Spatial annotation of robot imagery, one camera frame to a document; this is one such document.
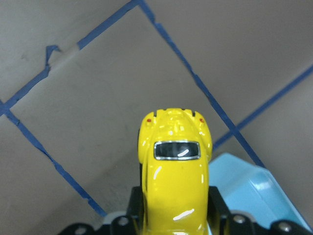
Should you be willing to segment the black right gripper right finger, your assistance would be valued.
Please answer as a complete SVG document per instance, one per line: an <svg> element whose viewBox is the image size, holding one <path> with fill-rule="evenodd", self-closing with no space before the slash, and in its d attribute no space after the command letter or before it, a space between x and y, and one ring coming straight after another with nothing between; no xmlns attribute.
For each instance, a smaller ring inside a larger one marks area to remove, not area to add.
<svg viewBox="0 0 313 235"><path fill-rule="evenodd" d="M267 229L243 213L231 213L216 186L208 191L207 222L213 235L312 235L290 220L276 220Z"/></svg>

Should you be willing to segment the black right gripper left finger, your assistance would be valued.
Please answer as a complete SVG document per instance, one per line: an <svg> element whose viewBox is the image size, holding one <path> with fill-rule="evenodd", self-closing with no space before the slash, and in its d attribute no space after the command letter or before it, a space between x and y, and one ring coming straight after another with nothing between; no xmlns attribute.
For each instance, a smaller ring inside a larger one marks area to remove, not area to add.
<svg viewBox="0 0 313 235"><path fill-rule="evenodd" d="M143 228L144 202L140 186L132 188L125 214L114 217L97 230L86 223L74 223L64 228L60 235L139 235Z"/></svg>

